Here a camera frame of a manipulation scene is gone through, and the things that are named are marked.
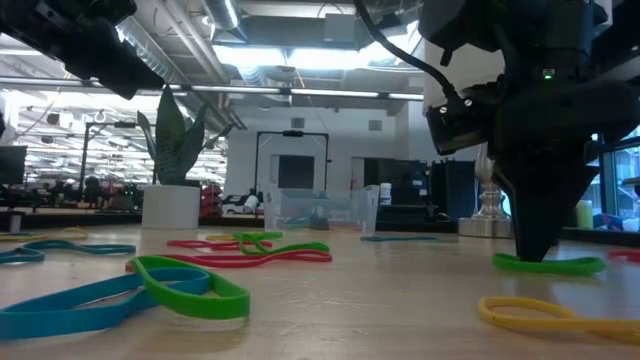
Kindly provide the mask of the white table lamp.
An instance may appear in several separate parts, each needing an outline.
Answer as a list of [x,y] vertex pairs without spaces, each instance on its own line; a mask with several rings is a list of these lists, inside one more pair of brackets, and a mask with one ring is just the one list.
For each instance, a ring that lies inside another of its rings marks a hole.
[[[423,45],[424,60],[441,71],[459,91],[476,84],[497,79],[502,73],[502,53],[485,52],[465,45],[453,53],[448,66],[440,65],[443,50],[429,42]],[[467,237],[510,238],[512,221],[503,209],[505,196],[492,182],[493,162],[487,157],[487,145],[474,145],[453,154],[456,160],[473,160],[476,179],[474,200],[476,209],[471,215],[460,215],[458,233]]]

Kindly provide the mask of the long ceiling light strip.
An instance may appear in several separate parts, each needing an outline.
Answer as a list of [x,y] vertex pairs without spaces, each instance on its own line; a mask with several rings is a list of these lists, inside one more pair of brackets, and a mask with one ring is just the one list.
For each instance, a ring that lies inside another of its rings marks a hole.
[[358,99],[377,99],[422,102],[424,96],[411,93],[390,93],[375,91],[357,90],[333,90],[333,89],[312,89],[312,88],[287,88],[287,87],[249,87],[231,85],[170,85],[172,90],[191,92],[211,92],[229,94],[255,94],[255,95],[284,95],[284,96],[306,96],[306,97],[342,97]]

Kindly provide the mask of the clear plastic bin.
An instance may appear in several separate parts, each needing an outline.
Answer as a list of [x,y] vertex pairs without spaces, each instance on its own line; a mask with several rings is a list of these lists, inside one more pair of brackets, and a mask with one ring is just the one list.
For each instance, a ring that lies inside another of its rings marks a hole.
[[[313,190],[269,188],[264,194],[267,231],[302,230],[355,232],[363,236],[376,231],[380,187],[361,190]],[[310,216],[308,226],[287,226],[294,216]]]

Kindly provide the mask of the black window frame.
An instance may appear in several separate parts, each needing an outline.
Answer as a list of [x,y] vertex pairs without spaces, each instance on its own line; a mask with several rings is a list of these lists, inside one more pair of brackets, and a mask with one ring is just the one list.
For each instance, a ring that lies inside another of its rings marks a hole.
[[592,139],[604,147],[592,162],[599,167],[590,187],[593,216],[618,216],[624,232],[640,232],[640,125],[612,145],[600,134]]

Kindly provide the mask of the red equipment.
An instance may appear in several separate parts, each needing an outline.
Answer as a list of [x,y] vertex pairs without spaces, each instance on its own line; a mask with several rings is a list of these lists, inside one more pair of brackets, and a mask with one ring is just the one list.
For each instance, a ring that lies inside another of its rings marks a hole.
[[200,216],[201,217],[221,217],[222,210],[222,189],[217,184],[208,185],[201,191]]

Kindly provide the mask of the silver round air duct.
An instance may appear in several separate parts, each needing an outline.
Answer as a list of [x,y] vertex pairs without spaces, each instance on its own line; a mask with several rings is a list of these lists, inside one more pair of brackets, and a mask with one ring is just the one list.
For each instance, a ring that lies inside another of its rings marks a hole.
[[236,0],[201,0],[201,3],[209,19],[212,40],[223,33],[229,33],[240,42],[247,42],[241,25],[241,9]]

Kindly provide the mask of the black machine shelf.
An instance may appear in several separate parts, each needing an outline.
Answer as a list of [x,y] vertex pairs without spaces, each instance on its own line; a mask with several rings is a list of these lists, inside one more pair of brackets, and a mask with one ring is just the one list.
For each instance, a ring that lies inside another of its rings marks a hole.
[[379,205],[378,221],[424,223],[427,216],[428,166],[420,161],[365,159],[364,184],[392,184],[392,204]]

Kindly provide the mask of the black cabinet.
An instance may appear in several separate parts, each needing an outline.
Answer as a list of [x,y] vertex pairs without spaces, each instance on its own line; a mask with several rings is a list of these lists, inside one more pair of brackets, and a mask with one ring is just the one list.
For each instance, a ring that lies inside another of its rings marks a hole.
[[451,219],[468,218],[476,206],[473,161],[441,160],[431,165],[431,198],[438,213]]

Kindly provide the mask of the black aluminium frame rail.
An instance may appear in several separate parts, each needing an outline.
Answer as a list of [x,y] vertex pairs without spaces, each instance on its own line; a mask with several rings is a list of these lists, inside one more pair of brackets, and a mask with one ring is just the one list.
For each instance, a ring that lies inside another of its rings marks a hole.
[[563,228],[560,240],[640,248],[640,232]]
[[[220,227],[246,227],[263,228],[265,226],[262,218],[255,217],[200,217],[200,226],[220,226]],[[436,223],[393,223],[377,222],[377,231],[389,232],[429,232],[429,233],[457,233],[458,225],[455,222]]]
[[66,227],[87,227],[140,223],[140,214],[130,213],[98,213],[98,214],[73,214],[73,213],[22,213],[0,212],[0,232],[10,230],[12,217],[20,217],[20,229],[46,229]]

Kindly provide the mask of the black monitor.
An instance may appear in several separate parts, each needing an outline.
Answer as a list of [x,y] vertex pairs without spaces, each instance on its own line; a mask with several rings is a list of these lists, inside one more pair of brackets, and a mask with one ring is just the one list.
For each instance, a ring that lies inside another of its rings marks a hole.
[[19,185],[24,181],[26,146],[0,146],[0,184]]

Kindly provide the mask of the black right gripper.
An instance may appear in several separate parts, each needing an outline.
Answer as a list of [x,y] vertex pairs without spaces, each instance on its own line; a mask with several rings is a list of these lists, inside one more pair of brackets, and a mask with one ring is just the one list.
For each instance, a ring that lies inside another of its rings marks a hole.
[[540,262],[599,172],[582,167],[591,135],[627,135],[640,124],[640,100],[629,84],[598,79],[584,49],[502,53],[505,98],[489,139],[492,180],[510,200],[517,256]]

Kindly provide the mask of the black frame stand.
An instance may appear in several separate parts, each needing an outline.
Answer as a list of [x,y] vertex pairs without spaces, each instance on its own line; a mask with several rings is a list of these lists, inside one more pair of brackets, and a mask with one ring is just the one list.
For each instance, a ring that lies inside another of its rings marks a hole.
[[330,136],[327,133],[300,130],[258,131],[255,140],[254,184],[256,190],[265,190],[274,183],[270,171],[273,156],[314,157],[314,183],[316,190],[326,190]]
[[80,192],[80,194],[84,193],[84,188],[85,188],[89,143],[96,136],[100,135],[105,128],[108,128],[108,127],[134,129],[136,127],[136,124],[134,122],[126,122],[126,121],[115,121],[115,122],[104,122],[104,123],[91,121],[85,124],[85,131],[83,136],[83,147],[82,147],[82,153],[81,153],[80,177],[79,177],[79,185],[78,185],[78,191]]

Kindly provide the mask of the yellow-green cylinder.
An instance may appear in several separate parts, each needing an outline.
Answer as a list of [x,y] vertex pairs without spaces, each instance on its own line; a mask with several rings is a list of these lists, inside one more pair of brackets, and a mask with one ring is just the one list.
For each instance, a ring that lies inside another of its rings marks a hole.
[[590,200],[580,200],[575,208],[576,225],[579,229],[593,228],[593,205]]

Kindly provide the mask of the green snake plant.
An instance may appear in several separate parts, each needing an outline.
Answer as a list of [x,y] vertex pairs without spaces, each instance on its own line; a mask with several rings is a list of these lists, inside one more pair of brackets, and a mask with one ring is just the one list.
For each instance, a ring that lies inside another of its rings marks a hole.
[[212,139],[205,140],[205,115],[207,106],[202,105],[196,118],[189,121],[177,105],[169,85],[163,88],[155,123],[155,134],[147,117],[137,113],[137,125],[142,129],[147,150],[154,161],[154,173],[161,185],[195,186],[187,179],[187,173],[195,165],[204,149],[212,149],[220,137],[225,137],[233,128],[228,124]]

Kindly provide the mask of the white plant pot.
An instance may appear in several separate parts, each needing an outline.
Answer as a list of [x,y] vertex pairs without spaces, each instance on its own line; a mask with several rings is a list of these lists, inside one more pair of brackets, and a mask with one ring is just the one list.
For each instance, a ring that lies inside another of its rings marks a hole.
[[200,216],[200,189],[190,186],[150,185],[144,189],[144,229],[193,230]]

